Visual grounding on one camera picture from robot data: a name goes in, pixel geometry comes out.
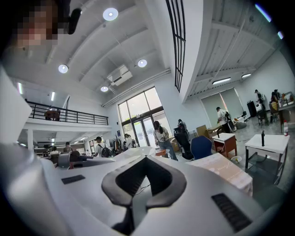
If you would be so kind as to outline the blue chair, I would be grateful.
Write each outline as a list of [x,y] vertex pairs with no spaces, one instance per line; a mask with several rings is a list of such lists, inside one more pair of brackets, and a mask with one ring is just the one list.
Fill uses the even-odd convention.
[[212,155],[212,142],[205,136],[195,137],[191,140],[190,150],[195,160]]

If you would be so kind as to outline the brown cabinet with white top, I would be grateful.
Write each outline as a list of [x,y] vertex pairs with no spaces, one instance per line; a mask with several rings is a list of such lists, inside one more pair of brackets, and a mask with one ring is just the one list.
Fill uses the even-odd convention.
[[236,137],[233,133],[220,133],[212,137],[215,151],[222,154],[226,158],[230,158],[229,153],[235,151],[237,156]]

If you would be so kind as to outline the black office chair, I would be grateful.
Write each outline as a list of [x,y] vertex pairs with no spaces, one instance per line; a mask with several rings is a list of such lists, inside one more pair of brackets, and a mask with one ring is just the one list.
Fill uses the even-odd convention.
[[190,143],[188,140],[188,135],[186,130],[182,130],[180,128],[175,128],[174,129],[174,137],[177,140],[181,152],[182,152],[182,157],[185,158],[186,160],[193,160],[194,156],[190,151]]

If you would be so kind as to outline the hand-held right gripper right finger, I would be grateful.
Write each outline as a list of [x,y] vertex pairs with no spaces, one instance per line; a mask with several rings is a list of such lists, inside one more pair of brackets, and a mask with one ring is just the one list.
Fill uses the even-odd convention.
[[183,194],[170,206],[149,209],[136,228],[136,236],[232,236],[234,229],[212,196],[225,194],[254,222],[263,208],[244,191],[207,169],[171,159],[158,158],[186,178]]

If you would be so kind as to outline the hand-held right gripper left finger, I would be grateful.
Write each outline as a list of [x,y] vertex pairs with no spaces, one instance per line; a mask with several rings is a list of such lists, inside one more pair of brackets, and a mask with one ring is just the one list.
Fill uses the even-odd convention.
[[146,236],[146,219],[133,228],[131,206],[111,202],[103,188],[115,180],[103,178],[130,169],[145,159],[134,156],[119,162],[58,171],[45,162],[45,234],[51,236]]

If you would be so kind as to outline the glass entrance door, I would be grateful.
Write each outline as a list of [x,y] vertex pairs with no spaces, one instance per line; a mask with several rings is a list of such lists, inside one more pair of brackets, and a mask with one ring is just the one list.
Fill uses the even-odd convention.
[[172,137],[168,119],[155,87],[120,103],[118,111],[123,133],[129,134],[138,147],[157,147],[153,136],[154,121],[165,127],[169,137]]

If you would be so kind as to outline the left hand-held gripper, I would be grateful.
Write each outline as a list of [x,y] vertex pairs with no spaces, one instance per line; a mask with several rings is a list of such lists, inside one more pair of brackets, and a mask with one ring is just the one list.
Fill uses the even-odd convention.
[[113,163],[116,160],[113,158],[101,158],[94,157],[93,159],[88,159],[87,156],[81,155],[78,151],[70,151],[61,153],[58,157],[57,166],[60,168],[72,169],[75,162],[85,161],[87,165],[103,165],[108,163]]

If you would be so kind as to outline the black balcony railing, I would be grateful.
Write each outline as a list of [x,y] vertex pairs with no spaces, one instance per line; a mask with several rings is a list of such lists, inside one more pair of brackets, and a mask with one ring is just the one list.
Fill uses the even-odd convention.
[[108,125],[108,117],[27,101],[32,108],[30,118],[76,124]]

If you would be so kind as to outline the white table with black legs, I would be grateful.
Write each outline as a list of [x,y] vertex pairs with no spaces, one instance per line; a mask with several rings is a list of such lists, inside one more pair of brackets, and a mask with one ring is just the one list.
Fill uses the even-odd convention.
[[262,171],[279,184],[287,159],[290,136],[265,135],[265,146],[261,146],[261,134],[254,135],[245,143],[245,170]]

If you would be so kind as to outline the brown cardboard box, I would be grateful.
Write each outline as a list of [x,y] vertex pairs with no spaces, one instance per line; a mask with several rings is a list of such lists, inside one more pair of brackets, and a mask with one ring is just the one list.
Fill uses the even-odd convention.
[[207,138],[209,137],[207,127],[205,125],[197,127],[196,132],[198,136],[205,136]]

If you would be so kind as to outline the black window grille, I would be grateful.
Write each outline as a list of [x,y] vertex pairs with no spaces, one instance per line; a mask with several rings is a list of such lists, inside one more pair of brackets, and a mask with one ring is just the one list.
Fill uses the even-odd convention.
[[175,61],[175,87],[177,88],[178,92],[180,92],[183,79],[186,49],[186,28],[183,0],[165,1],[169,13],[173,37]]

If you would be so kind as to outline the pink patterned tablecloth table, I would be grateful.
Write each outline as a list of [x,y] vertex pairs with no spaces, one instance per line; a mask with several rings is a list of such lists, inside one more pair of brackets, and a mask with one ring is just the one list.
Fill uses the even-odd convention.
[[253,178],[220,153],[186,162],[186,164],[214,172],[238,189],[243,190],[247,195],[253,196]]

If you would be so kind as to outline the white ceiling air conditioner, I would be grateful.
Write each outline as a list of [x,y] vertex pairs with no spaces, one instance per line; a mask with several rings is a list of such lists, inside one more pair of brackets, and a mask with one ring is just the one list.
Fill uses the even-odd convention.
[[133,77],[131,71],[125,65],[121,65],[107,76],[112,86],[119,86]]

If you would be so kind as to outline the grey roller blind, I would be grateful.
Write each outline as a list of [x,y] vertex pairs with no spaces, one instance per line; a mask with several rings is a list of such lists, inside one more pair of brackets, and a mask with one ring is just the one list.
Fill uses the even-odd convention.
[[217,92],[211,96],[201,99],[205,108],[211,126],[217,125],[218,115],[217,107],[226,110],[232,118],[238,118],[242,115],[244,109],[235,88]]

